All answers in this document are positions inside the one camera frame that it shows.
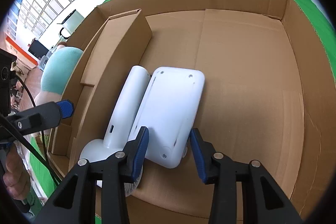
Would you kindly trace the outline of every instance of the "blue gripper pad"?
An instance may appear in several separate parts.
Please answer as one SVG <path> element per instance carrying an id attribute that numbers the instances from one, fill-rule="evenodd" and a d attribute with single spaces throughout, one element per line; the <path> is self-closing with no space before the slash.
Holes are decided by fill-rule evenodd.
<path id="1" fill-rule="evenodd" d="M 202 180 L 202 182 L 205 183 L 207 180 L 205 161 L 202 155 L 200 145 L 198 144 L 194 129 L 191 129 L 190 131 L 190 144 L 191 144 L 191 149 L 193 151 L 198 176 Z"/>
<path id="2" fill-rule="evenodd" d="M 56 104 L 61 108 L 62 119 L 69 118 L 74 113 L 74 105 L 69 100 L 59 101 Z"/>
<path id="3" fill-rule="evenodd" d="M 132 178 L 134 181 L 139 177 L 141 168 L 143 165 L 143 161 L 145 159 L 147 147 L 149 142 L 149 131 L 148 128 L 146 128 L 142 134 L 141 140 L 138 145 L 138 150 L 135 153 L 134 159 L 133 159 L 133 169 L 132 169 Z"/>

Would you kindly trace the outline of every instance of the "screw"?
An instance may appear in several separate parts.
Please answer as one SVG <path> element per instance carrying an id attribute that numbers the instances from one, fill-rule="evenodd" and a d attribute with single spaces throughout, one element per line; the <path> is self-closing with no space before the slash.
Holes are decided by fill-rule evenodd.
<path id="1" fill-rule="evenodd" d="M 220 159 L 222 159 L 224 157 L 224 155 L 221 152 L 216 152 L 216 153 L 214 153 L 213 157 L 215 159 L 220 160 Z"/>
<path id="2" fill-rule="evenodd" d="M 253 167 L 260 167 L 260 161 L 258 161 L 258 160 L 253 160 L 253 161 L 251 161 L 251 165 L 252 165 Z"/>
<path id="3" fill-rule="evenodd" d="M 86 160 L 86 159 L 80 159 L 80 160 L 77 162 L 77 164 L 78 164 L 79 166 L 86 165 L 86 164 L 87 164 L 87 160 Z"/>
<path id="4" fill-rule="evenodd" d="M 116 158 L 123 158 L 125 156 L 125 153 L 123 151 L 118 151 L 116 154 L 115 154 L 115 157 Z"/>

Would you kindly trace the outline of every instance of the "orange stripe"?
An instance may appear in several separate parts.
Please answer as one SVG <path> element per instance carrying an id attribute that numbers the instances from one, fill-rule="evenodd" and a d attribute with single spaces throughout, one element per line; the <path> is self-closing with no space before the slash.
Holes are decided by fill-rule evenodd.
<path id="1" fill-rule="evenodd" d="M 27 58 L 30 62 L 32 62 L 35 66 L 37 66 L 37 61 L 32 58 L 27 52 L 25 52 L 18 44 L 16 44 L 13 39 L 11 39 L 8 35 L 6 35 L 6 40 L 9 44 L 11 44 L 16 50 L 18 50 L 25 58 Z"/>

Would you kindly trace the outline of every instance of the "kettle handle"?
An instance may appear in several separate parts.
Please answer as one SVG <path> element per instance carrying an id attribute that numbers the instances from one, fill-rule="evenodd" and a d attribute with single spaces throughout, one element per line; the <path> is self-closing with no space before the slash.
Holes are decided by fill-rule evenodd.
<path id="1" fill-rule="evenodd" d="M 63 31 L 64 27 L 61 28 L 61 30 L 59 31 L 59 35 L 62 36 L 65 40 L 69 39 L 69 37 L 65 37 L 63 34 L 62 34 L 62 31 Z"/>

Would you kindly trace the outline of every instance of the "white rectangular device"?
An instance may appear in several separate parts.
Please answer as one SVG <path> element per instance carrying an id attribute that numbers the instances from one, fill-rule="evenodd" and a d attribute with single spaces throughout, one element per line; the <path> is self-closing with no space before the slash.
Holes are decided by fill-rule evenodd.
<path id="1" fill-rule="evenodd" d="M 179 165 L 204 86 L 198 70 L 160 67 L 148 84 L 128 140 L 149 130 L 146 158 L 166 168 Z"/>

